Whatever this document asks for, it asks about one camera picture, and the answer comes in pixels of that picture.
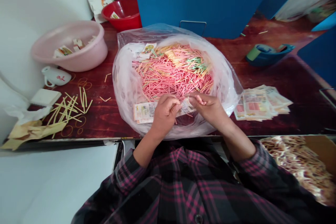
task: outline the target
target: plaid shirt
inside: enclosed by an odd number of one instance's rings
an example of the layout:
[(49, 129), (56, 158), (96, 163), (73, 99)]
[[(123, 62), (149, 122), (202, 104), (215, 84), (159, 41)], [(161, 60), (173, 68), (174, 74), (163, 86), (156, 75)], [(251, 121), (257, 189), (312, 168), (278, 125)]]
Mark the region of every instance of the plaid shirt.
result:
[(330, 222), (334, 209), (253, 143), (255, 155), (234, 163), (244, 186), (216, 153), (171, 145), (144, 169), (130, 150), (72, 223)]

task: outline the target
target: small white box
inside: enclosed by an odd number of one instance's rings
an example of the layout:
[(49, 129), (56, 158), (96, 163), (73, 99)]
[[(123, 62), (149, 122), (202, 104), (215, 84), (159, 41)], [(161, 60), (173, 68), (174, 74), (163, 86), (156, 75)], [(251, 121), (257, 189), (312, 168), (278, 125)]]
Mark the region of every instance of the small white box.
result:
[(30, 103), (44, 107), (52, 106), (59, 97), (61, 97), (61, 93), (58, 91), (40, 89), (30, 100)]

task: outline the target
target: pile of matchsticks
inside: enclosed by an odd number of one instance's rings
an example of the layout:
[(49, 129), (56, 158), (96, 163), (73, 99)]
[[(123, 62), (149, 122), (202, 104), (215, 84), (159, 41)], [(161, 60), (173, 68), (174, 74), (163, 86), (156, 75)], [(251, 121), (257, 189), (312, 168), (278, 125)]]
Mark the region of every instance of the pile of matchsticks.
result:
[(82, 106), (81, 109), (79, 108), (80, 105), (77, 102), (78, 96), (71, 97), (66, 92), (65, 94), (66, 96), (63, 97), (63, 101), (61, 103), (55, 103), (56, 107), (50, 111), (50, 113), (53, 112), (53, 114), (50, 116), (47, 125), (49, 125), (51, 122), (52, 124), (60, 124), (60, 123), (65, 123), (65, 122), (68, 123), (72, 119), (78, 122), (82, 122), (81, 120), (78, 119), (78, 116), (86, 114), (89, 111), (89, 108), (91, 107), (93, 100), (91, 100), (90, 104), (88, 105), (84, 87), (83, 87), (83, 92), (82, 92), (81, 87), (79, 88), (79, 96), (81, 100), (80, 103)]
[(152, 53), (149, 59), (132, 62), (149, 102), (158, 101), (165, 93), (174, 94), (180, 101), (186, 93), (210, 93), (214, 82), (209, 73), (211, 66), (204, 60), (206, 52), (174, 44)]

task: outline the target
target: person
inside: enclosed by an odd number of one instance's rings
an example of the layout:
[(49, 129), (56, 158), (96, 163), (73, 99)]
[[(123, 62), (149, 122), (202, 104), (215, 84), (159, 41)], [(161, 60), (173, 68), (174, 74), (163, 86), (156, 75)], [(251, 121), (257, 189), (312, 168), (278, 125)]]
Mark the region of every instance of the person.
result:
[(163, 95), (151, 129), (75, 214), (72, 223), (315, 223), (335, 220), (295, 177), (250, 140), (213, 96), (190, 103), (222, 135), (238, 172), (209, 148), (188, 139), (162, 141), (181, 109)]

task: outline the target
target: shirt sleeve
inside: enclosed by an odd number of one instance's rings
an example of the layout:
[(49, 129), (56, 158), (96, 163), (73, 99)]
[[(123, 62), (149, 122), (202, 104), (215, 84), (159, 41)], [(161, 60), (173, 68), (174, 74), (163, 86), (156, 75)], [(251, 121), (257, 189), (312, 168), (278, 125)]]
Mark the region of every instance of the shirt sleeve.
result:
[(142, 181), (146, 169), (141, 167), (129, 150), (119, 161), (113, 173), (99, 189), (84, 203), (72, 219), (73, 224), (102, 223), (117, 208), (120, 202)]
[(250, 159), (235, 162), (243, 185), (273, 203), (299, 222), (328, 222), (335, 218), (336, 210), (323, 206), (300, 186), (297, 179), (282, 167), (278, 167), (271, 155), (257, 140), (252, 141), (256, 153)]

